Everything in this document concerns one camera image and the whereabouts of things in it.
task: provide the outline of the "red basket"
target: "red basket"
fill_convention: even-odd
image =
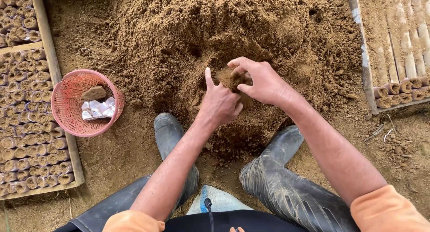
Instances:
[[[85,121],[82,119],[81,95],[101,85],[107,97],[115,98],[115,112],[111,119]],[[54,87],[51,97],[52,114],[57,123],[75,136],[90,137],[105,132],[119,118],[124,109],[125,97],[104,75],[93,70],[75,70],[64,76]]]

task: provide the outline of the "sleeve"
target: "sleeve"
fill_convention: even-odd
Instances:
[[[162,232],[164,225],[140,211],[126,210],[110,217],[103,232]]]
[[[391,185],[354,200],[351,215],[362,232],[430,231],[430,223]]]

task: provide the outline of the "dirt ground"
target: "dirt ground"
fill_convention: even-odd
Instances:
[[[77,139],[83,185],[5,201],[0,231],[52,231],[152,173],[161,163],[155,116],[170,112],[187,129],[206,88],[204,68],[211,67],[215,77],[242,55],[271,63],[430,218],[430,105],[367,115],[360,34],[347,0],[44,1],[63,75],[100,71],[126,95],[126,107],[103,135]],[[196,162],[200,186],[212,185],[267,211],[242,190],[239,171],[290,124],[279,108],[255,102],[206,144]],[[384,130],[365,144],[380,124]],[[305,142],[286,167],[333,191]],[[176,215],[184,214],[192,199]]]

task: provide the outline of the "hand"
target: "hand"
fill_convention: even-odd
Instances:
[[[240,96],[224,87],[222,83],[214,85],[210,68],[206,68],[205,77],[207,90],[196,119],[209,121],[215,130],[234,120],[242,110],[243,104],[238,102]]]
[[[237,89],[262,103],[280,107],[285,101],[291,101],[293,96],[299,95],[268,62],[257,63],[245,57],[239,57],[231,60],[227,65],[230,68],[236,67],[233,72],[248,71],[252,78],[252,86],[240,84]]]

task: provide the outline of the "wooden plank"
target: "wooden plank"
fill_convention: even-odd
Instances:
[[[406,106],[419,104],[419,103],[425,103],[425,102],[429,102],[429,101],[430,101],[430,97],[427,97],[427,98],[424,98],[422,100],[414,100],[414,101],[411,101],[409,103],[402,103],[402,104],[398,104],[398,105],[393,105],[390,108],[386,108],[386,109],[378,108],[378,112],[384,112],[384,111],[388,111],[388,110],[392,110],[392,109],[396,109],[396,108],[406,107]]]
[[[49,73],[51,74],[51,81],[53,85],[61,82],[62,76],[60,67],[57,61],[57,54],[55,52],[54,41],[52,40],[51,30],[49,29],[48,17],[43,5],[43,0],[33,0],[33,7],[39,25],[40,36],[42,37],[43,48],[45,49],[46,61],[48,62]],[[68,149],[70,153],[70,160],[73,167],[76,186],[84,183],[82,165],[79,158],[78,147],[76,145],[75,136],[70,133],[65,133]]]
[[[22,44],[14,47],[0,48],[0,55],[3,55],[8,52],[12,52],[12,51],[19,51],[19,50],[26,51],[26,50],[41,48],[41,47],[43,47],[42,42],[36,42],[36,43]]]
[[[372,69],[370,68],[369,55],[367,53],[367,44],[366,44],[366,37],[364,35],[363,20],[361,18],[360,3],[358,0],[348,0],[348,2],[352,12],[353,20],[358,24],[361,32],[361,43],[362,43],[361,55],[363,58],[363,63],[362,63],[363,89],[364,89],[364,93],[366,94],[366,99],[369,104],[370,112],[376,115],[378,114],[378,107],[376,106],[375,95],[373,92]]]
[[[46,193],[46,192],[55,192],[55,191],[60,191],[60,190],[64,190],[64,189],[74,188],[77,186],[78,186],[77,182],[72,181],[71,183],[68,183],[68,184],[59,184],[59,185],[55,185],[53,187],[44,187],[44,188],[32,189],[32,190],[29,190],[29,191],[26,191],[23,193],[16,193],[15,192],[15,193],[0,197],[0,201],[6,200],[6,199],[11,199],[11,198],[19,198],[19,197],[29,196],[29,195],[37,195],[37,194]]]

